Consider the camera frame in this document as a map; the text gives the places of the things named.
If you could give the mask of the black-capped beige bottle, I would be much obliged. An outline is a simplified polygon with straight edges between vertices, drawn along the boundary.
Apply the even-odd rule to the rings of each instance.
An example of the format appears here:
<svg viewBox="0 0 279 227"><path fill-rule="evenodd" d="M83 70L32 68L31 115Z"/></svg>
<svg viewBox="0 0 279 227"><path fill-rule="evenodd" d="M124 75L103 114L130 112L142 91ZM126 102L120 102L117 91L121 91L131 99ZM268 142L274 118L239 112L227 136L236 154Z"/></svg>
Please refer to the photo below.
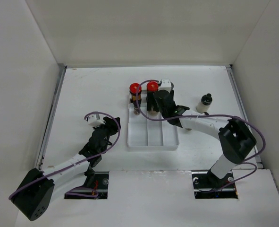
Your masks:
<svg viewBox="0 0 279 227"><path fill-rule="evenodd" d="M155 110L149 110L147 111L149 116L157 116L160 112L159 111L155 111Z"/></svg>
<svg viewBox="0 0 279 227"><path fill-rule="evenodd" d="M196 106L196 110L199 113L204 113L207 112L210 105L212 104L212 95L210 93L205 94L201 97L200 102L198 103L198 105Z"/></svg>

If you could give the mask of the small black-capped spice jar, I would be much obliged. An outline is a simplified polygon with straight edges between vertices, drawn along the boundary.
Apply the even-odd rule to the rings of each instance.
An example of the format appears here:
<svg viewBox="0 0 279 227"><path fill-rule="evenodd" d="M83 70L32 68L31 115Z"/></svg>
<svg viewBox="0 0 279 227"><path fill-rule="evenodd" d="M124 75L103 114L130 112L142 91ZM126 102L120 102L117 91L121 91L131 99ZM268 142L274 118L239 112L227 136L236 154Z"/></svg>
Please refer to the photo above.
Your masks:
<svg viewBox="0 0 279 227"><path fill-rule="evenodd" d="M139 115L140 114L140 111L139 111L140 103L139 102L133 102L133 106L134 106L134 114Z"/></svg>

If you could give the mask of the red-capped amber sauce jar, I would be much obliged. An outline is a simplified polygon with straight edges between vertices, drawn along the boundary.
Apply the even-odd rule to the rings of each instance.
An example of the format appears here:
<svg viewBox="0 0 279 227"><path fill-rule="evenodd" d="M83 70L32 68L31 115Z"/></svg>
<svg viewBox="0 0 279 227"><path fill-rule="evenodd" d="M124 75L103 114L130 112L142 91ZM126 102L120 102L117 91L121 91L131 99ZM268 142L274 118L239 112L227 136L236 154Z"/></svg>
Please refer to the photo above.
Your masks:
<svg viewBox="0 0 279 227"><path fill-rule="evenodd" d="M142 88L138 83L132 83L129 86L129 93L130 93L130 103L134 103L136 100L138 103L141 103L141 92Z"/></svg>

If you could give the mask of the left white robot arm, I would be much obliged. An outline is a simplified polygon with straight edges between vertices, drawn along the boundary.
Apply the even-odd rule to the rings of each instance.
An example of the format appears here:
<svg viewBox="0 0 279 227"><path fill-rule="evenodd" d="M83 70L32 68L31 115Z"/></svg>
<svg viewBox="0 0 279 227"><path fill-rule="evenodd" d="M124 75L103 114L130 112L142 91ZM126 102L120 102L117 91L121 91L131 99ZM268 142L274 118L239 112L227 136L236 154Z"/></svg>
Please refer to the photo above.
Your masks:
<svg viewBox="0 0 279 227"><path fill-rule="evenodd" d="M120 135L120 118L108 114L99 119L99 112L86 117L93 132L84 147L69 160L44 170L31 169L9 200L30 221L43 215L56 194L70 193L74 189L69 181L78 181L83 188L94 183L93 168L102 160L102 155L113 147L111 136Z"/></svg>

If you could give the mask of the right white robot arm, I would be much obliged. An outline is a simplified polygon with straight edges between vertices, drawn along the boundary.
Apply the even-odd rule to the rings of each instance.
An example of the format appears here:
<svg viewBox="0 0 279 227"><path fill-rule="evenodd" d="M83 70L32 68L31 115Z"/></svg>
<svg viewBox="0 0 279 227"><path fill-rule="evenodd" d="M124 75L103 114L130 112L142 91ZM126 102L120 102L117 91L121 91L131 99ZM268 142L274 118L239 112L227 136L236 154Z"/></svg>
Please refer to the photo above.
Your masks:
<svg viewBox="0 0 279 227"><path fill-rule="evenodd" d="M235 117L223 120L219 116L204 115L190 110L189 107L176 105L173 92L149 92L147 103L160 112L169 124L196 130L219 140L222 155L207 174L208 184L212 187L220 186L227 173L243 163L256 145L255 137L242 120Z"/></svg>

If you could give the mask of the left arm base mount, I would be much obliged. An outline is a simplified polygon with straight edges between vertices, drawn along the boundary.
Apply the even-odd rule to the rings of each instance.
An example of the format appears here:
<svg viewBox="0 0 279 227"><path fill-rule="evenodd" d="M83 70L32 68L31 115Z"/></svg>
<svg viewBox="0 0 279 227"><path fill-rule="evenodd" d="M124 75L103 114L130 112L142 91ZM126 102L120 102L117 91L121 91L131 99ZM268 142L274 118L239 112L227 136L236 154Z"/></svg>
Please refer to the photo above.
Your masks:
<svg viewBox="0 0 279 227"><path fill-rule="evenodd" d="M109 172L95 172L87 176L85 182L78 189L67 192L65 200L106 200L108 198Z"/></svg>

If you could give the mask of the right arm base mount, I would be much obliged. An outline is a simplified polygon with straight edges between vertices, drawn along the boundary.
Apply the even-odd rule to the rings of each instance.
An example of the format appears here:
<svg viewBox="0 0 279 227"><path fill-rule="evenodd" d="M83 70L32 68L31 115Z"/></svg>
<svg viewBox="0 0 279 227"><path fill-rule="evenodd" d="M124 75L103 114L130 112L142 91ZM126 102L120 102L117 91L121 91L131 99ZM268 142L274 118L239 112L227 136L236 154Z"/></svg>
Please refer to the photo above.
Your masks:
<svg viewBox="0 0 279 227"><path fill-rule="evenodd" d="M222 188L234 180L231 171L223 179L209 178L206 171L192 172L192 180L196 199L238 199L235 183Z"/></svg>

